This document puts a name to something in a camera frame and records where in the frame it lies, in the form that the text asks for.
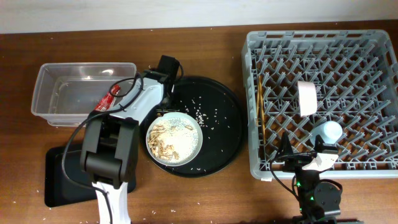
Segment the round plate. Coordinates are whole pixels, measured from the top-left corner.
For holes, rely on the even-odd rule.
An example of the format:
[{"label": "round plate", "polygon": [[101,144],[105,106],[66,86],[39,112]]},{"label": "round plate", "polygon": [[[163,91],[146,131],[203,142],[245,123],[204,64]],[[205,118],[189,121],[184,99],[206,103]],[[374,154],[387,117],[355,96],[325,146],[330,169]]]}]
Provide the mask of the round plate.
[{"label": "round plate", "polygon": [[[154,128],[155,124],[159,123],[159,121],[167,120],[167,119],[171,119],[171,118],[187,119],[190,122],[190,124],[192,125],[192,127],[195,128],[196,131],[198,132],[198,145],[197,145],[197,148],[193,150],[192,154],[187,159],[185,159],[185,160],[183,160],[181,162],[178,162],[178,163],[171,163],[169,161],[165,161],[163,159],[156,158],[152,154],[152,152],[150,152],[150,148],[149,148],[149,145],[148,145],[148,139],[149,139],[150,131]],[[160,163],[162,165],[165,165],[165,166],[182,166],[184,164],[189,163],[200,152],[200,148],[201,148],[202,142],[203,142],[203,134],[201,132],[200,126],[197,123],[197,121],[195,121],[195,119],[193,119],[191,116],[189,116],[189,115],[187,115],[185,113],[179,113],[179,112],[166,113],[166,114],[164,114],[164,116],[156,118],[152,122],[152,124],[149,126],[149,128],[147,130],[147,135],[146,135],[146,146],[147,146],[148,153],[150,154],[150,156],[152,156],[152,159],[156,160],[158,163]]]},{"label": "round plate", "polygon": [[[223,169],[238,155],[247,121],[236,95],[221,83],[202,77],[183,78],[174,87],[173,103],[168,109],[179,110],[194,119],[200,112],[203,118],[203,144],[194,159],[178,167],[162,165],[144,149],[161,169],[182,177],[203,177]],[[153,109],[141,124],[144,147],[147,130],[157,118],[156,114]]]}]

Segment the bowl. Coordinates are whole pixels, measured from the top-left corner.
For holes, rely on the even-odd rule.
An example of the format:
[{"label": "bowl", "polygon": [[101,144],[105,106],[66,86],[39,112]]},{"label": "bowl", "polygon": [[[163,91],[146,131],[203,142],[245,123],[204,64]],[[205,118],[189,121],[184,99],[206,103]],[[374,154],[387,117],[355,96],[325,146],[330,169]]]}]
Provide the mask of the bowl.
[{"label": "bowl", "polygon": [[[166,119],[172,119],[172,118],[181,118],[181,119],[186,119],[189,121],[189,123],[192,125],[192,127],[197,131],[198,133],[198,145],[197,147],[192,151],[192,153],[183,161],[180,162],[169,162],[169,161],[165,161],[163,159],[159,159],[157,157],[155,157],[148,145],[148,139],[150,136],[150,132],[152,131],[152,129],[154,128],[155,124],[159,123],[162,120],[166,120]],[[201,145],[203,142],[203,133],[201,131],[201,128],[199,126],[199,124],[197,123],[197,121],[195,121],[191,116],[185,114],[185,113],[180,113],[180,112],[170,112],[170,113],[166,113],[164,114],[162,117],[158,117],[156,118],[149,126],[148,130],[147,130],[147,134],[145,137],[145,142],[146,142],[146,146],[147,146],[147,150],[149,151],[150,156],[152,156],[152,158],[154,158],[155,161],[157,161],[160,164],[163,164],[165,166],[172,166],[172,167],[176,167],[176,166],[182,166],[184,164],[189,163],[192,159],[194,159],[198,153],[200,152],[201,149]]]}]

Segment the red object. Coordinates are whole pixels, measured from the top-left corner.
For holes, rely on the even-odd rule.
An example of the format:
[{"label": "red object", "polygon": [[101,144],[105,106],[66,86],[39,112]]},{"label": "red object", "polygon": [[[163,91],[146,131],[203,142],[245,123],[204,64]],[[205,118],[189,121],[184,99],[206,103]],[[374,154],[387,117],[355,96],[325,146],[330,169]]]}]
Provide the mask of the red object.
[{"label": "red object", "polygon": [[[120,86],[119,85],[115,85],[115,86],[113,86],[113,88],[111,90],[111,93],[116,95],[116,94],[118,94],[119,90],[120,90]],[[110,95],[109,92],[108,92],[102,98],[102,100],[95,106],[94,110],[96,110],[96,111],[106,111],[111,106],[113,106],[113,103],[114,103],[115,100],[116,100],[115,97]]]}]

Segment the black plate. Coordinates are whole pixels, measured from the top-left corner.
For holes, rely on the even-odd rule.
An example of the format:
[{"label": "black plate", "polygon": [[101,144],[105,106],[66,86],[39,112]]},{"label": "black plate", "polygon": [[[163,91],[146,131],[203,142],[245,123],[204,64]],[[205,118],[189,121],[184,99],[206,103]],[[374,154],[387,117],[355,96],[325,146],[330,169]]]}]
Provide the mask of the black plate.
[{"label": "black plate", "polygon": [[157,117],[152,110],[141,125],[141,141],[145,153],[161,169],[182,177],[203,177],[226,167],[238,155],[243,143],[245,117],[236,95],[226,86],[209,78],[184,78],[174,87],[170,109],[193,118],[199,110],[206,114],[202,116],[206,126],[201,127],[203,144],[199,154],[185,165],[168,167],[155,161],[146,148],[146,132]]},{"label": "black plate", "polygon": [[[50,149],[45,155],[44,203],[48,207],[68,205],[96,199],[94,190],[78,187],[62,173],[61,161],[65,147]],[[81,144],[71,145],[65,159],[65,170],[71,179],[91,185],[88,174],[80,169]],[[135,178],[127,186],[130,193],[136,188]]]}]

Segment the wooden table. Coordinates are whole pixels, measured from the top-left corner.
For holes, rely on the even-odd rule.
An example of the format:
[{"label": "wooden table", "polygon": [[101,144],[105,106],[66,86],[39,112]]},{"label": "wooden table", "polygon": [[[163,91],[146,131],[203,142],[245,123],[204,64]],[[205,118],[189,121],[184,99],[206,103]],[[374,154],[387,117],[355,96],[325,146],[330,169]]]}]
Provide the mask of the wooden table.
[{"label": "wooden table", "polygon": [[[0,222],[99,221],[96,200],[51,210],[44,205],[45,153],[64,145],[73,129],[52,127],[30,112],[43,63],[134,62],[142,71],[155,67],[160,56],[167,54],[181,61],[187,75],[224,83],[246,103],[240,56],[246,34],[312,29],[384,29],[398,49],[398,21],[0,35]],[[142,149],[136,173],[137,188],[128,195],[134,223],[273,223],[299,215],[297,201],[277,182],[251,176],[247,143],[232,164],[208,177],[170,175]],[[341,219],[397,223],[398,179],[340,183],[344,186]]]}]

